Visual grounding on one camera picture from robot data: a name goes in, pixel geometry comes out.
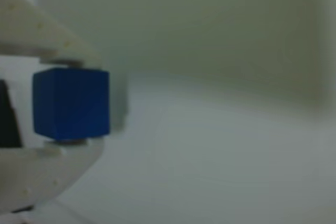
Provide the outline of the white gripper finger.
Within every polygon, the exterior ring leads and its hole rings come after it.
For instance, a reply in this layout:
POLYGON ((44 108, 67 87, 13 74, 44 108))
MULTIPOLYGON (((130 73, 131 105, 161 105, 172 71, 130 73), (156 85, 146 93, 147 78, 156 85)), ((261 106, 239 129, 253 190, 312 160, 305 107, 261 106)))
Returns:
POLYGON ((102 138, 40 148, 1 149, 1 213, 52 200, 72 186, 102 155, 102 138))
POLYGON ((87 69, 102 67, 101 57, 88 43, 28 0, 1 0, 1 54, 87 69))

